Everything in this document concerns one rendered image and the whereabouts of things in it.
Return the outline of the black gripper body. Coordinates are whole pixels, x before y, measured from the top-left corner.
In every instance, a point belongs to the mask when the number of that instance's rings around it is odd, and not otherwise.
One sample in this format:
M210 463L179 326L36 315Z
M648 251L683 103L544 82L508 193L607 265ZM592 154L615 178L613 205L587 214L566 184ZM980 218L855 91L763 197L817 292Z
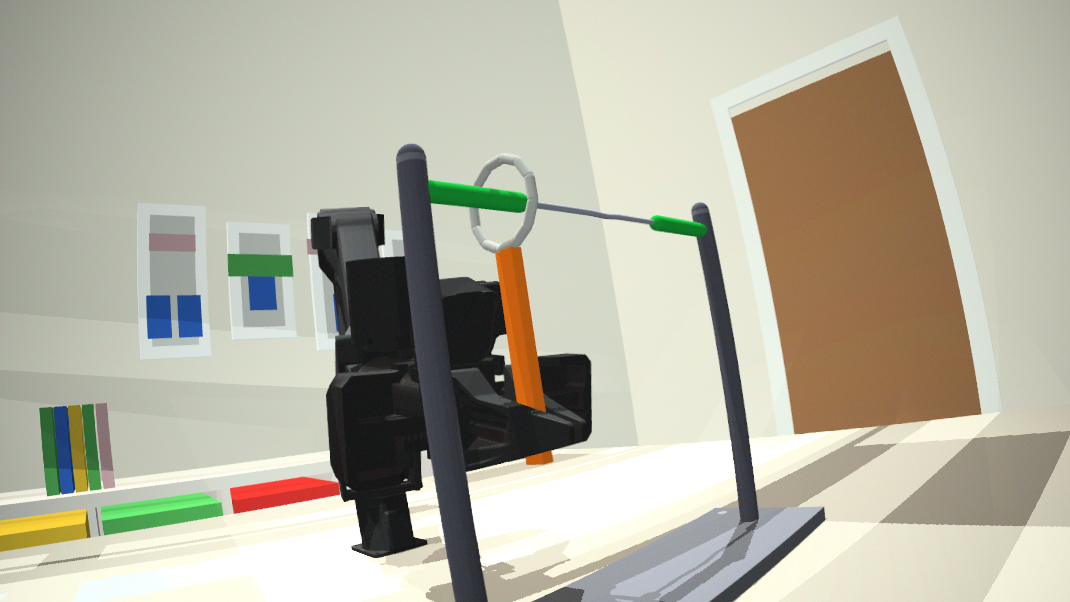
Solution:
M586 421L588 439L592 362L587 355L537 357L544 393ZM396 466L395 447L410 454L427 450L427 459L431 460L421 382L411 380L410 364L414 362L391 362L386 370L337 373L328 384L330 466L343 485L357 493L402 484L406 469ZM450 365L450 370L475 367L504 398L504 380L495 381L494 362L456 364Z

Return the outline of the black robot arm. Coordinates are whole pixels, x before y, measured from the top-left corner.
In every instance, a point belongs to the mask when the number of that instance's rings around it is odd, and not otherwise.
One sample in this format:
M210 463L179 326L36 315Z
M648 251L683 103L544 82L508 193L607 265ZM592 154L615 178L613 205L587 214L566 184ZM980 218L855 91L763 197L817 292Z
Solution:
M384 214L370 207L320 209L311 218L318 266L334 287L339 335L335 335L335 375L408 365L419 383L406 256L379 257L385 245ZM494 362L503 375L504 356L491 355L496 337L507 334L500 283L469 277L440 280L450 365ZM414 361L413 361L414 360ZM427 540L413 536L407 493L421 491L421 452L395 447L396 466L406 469L401 485L357 493L338 480L343 501L354 500L362 543L351 550L382 558Z

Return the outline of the grey ring with orange handle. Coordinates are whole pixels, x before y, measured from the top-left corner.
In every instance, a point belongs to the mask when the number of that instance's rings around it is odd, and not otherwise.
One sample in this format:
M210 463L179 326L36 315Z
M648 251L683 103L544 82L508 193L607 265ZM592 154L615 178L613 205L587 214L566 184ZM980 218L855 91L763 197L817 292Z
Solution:
M469 207L470 222L475 240L482 248L496 256L496 271L501 290L508 346L513 367L516 401L528 407L546 412L542 382L528 297L528 284L521 247L535 221L538 192L534 173L517 155L500 154L485 163L472 186L482 187L493 170L503 164L515 166L524 177L528 194L523 223L513 236L501 244L487 238L482 231L479 209Z

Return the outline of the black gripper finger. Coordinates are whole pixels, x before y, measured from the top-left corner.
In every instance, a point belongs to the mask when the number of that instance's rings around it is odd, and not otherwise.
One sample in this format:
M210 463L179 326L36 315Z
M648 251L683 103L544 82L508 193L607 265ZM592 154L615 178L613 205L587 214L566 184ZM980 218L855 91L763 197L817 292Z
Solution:
M574 425L500 397L480 370L450 370L467 472L574 445Z
M546 393L544 393L544 375L540 368L539 370L542 382L542 395L544 395L546 412L556 415L557 417L563 418L566 421L569 421L574 425L574 431L575 431L574 445L585 442L587 439L586 421L581 417L577 416L576 414L574 414L574 412L571 412L570 410L566 410L565 407L561 406L560 404L557 404L557 402L555 402L554 400L549 398ZM511 365L504 365L503 371L504 371L504 398L517 402L515 387L514 387Z

